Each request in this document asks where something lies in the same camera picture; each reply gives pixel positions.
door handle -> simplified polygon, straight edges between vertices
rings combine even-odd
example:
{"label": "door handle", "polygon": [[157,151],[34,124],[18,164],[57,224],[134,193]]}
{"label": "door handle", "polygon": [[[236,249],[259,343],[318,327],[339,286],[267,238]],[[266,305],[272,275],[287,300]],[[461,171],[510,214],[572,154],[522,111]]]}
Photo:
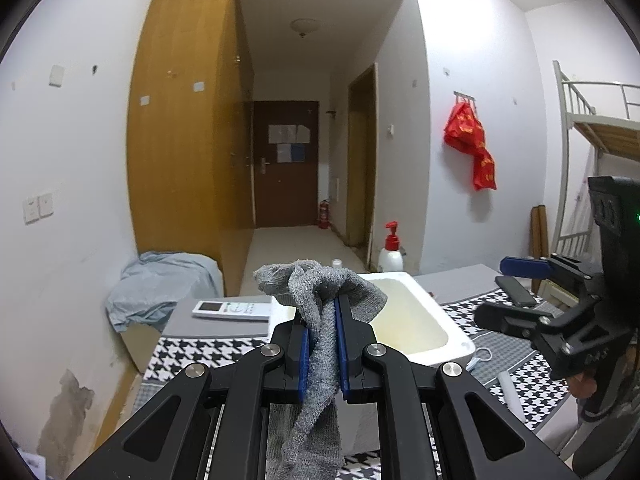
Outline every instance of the door handle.
{"label": "door handle", "polygon": [[261,158],[260,160],[260,173],[267,174],[267,164],[270,164],[270,162],[267,162],[266,157]]}

electrical outlet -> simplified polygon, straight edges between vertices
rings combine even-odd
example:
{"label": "electrical outlet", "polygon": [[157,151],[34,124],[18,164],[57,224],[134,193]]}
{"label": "electrical outlet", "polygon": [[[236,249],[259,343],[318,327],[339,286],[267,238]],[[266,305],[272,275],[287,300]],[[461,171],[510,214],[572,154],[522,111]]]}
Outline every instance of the electrical outlet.
{"label": "electrical outlet", "polygon": [[24,215],[24,223],[30,224],[40,219],[38,211],[38,199],[36,197],[28,198],[22,201],[22,214]]}
{"label": "electrical outlet", "polygon": [[38,213],[40,218],[53,215],[53,195],[51,193],[38,197]]}

metal bunk bed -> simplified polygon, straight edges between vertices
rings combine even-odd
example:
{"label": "metal bunk bed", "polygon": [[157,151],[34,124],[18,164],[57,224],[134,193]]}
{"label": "metal bunk bed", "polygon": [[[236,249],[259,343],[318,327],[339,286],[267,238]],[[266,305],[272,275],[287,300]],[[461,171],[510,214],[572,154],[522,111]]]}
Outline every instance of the metal bunk bed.
{"label": "metal bunk bed", "polygon": [[[578,130],[595,148],[593,174],[598,174],[600,156],[603,153],[621,156],[640,162],[640,122],[631,120],[630,107],[640,107],[627,97],[628,89],[640,90],[640,86],[604,81],[571,81],[560,70],[560,64],[554,61],[556,83],[560,98],[562,124],[562,172],[558,215],[552,239],[552,251],[563,256],[581,256],[590,248],[593,216],[586,231],[562,234],[562,222],[567,198],[569,180],[569,131]],[[600,116],[596,108],[589,104],[578,90],[580,85],[617,86],[620,88],[625,105],[626,119]]]}

coat hook rack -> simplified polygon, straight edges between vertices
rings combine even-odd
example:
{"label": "coat hook rack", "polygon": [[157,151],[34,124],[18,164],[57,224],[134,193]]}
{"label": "coat hook rack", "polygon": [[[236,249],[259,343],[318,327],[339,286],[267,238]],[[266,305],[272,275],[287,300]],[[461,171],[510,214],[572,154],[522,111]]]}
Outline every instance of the coat hook rack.
{"label": "coat hook rack", "polygon": [[467,101],[472,105],[476,114],[478,113],[478,107],[476,106],[475,97],[468,94],[463,94],[462,92],[453,92],[453,95],[456,96],[456,102],[458,102],[459,100]]}

ceiling light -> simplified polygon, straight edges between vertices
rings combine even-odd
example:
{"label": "ceiling light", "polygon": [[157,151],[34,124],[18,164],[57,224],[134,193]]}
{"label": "ceiling light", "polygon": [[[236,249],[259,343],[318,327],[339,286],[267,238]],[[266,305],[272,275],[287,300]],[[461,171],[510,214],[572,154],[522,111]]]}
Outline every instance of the ceiling light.
{"label": "ceiling light", "polygon": [[300,38],[304,38],[310,32],[315,32],[320,28],[320,22],[313,18],[298,18],[289,23],[289,27],[295,30]]}

